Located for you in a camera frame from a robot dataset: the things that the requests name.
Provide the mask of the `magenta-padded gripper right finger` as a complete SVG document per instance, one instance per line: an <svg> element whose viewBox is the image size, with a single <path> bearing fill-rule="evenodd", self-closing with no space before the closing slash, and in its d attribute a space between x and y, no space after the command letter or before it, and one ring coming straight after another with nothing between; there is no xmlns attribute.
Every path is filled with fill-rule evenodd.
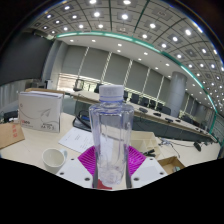
<svg viewBox="0 0 224 224"><path fill-rule="evenodd" d="M155 158L146 157L134 147L128 149L126 186L140 188L167 176L167 172Z"/></svg>

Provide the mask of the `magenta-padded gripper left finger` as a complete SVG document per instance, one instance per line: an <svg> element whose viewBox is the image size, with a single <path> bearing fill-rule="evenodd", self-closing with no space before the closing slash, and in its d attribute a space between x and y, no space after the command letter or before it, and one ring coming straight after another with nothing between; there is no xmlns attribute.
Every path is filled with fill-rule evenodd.
<svg viewBox="0 0 224 224"><path fill-rule="evenodd" d="M98 174L95 148L91 146L76 159L68 159L56 175L84 188L96 188Z"/></svg>

